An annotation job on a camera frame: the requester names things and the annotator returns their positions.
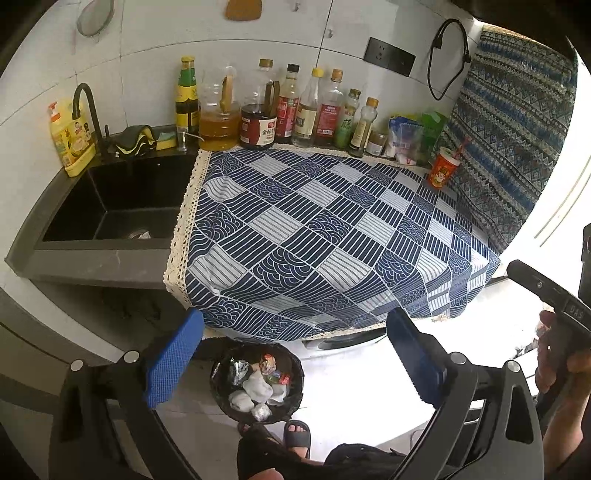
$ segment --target wooden cutting board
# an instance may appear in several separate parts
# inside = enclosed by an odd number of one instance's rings
[[[226,18],[236,22],[258,20],[262,13],[262,0],[228,0]]]

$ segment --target yellow dish soap bottle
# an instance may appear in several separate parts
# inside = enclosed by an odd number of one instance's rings
[[[96,154],[89,124],[81,115],[73,121],[67,111],[62,115],[57,102],[51,110],[50,131],[62,165],[70,177],[80,174]]]

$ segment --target power outlet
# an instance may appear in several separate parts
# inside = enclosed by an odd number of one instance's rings
[[[410,76],[413,69],[415,55],[401,48],[390,45],[377,38],[370,37],[363,59],[393,72]]]

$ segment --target gray countertop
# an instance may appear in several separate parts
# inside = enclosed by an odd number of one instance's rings
[[[198,150],[190,148],[197,157]],[[147,156],[179,155],[176,148],[154,151]],[[99,157],[87,168],[100,165]],[[20,277],[93,286],[165,288],[163,274],[170,253],[169,239],[40,242],[59,207],[78,177],[60,170],[29,212],[22,224],[6,263]]]

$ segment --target soy sauce bottle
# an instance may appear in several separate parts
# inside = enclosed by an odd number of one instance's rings
[[[279,81],[273,79],[272,68],[273,60],[260,59],[242,102],[240,145],[250,150],[266,150],[275,142]]]

